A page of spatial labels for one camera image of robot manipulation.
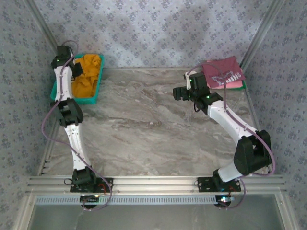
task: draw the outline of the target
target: patterned wallpaper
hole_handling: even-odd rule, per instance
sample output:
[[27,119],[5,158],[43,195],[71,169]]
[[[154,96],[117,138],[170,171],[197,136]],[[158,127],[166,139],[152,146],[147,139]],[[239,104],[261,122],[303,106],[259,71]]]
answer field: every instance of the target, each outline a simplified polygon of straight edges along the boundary
[[272,137],[277,172],[302,229],[307,229],[307,2],[279,12],[246,76],[261,127]]
[[11,229],[45,139],[54,56],[23,1],[0,1],[0,229]]
[[188,67],[244,56],[271,0],[35,0],[58,43],[106,67]]

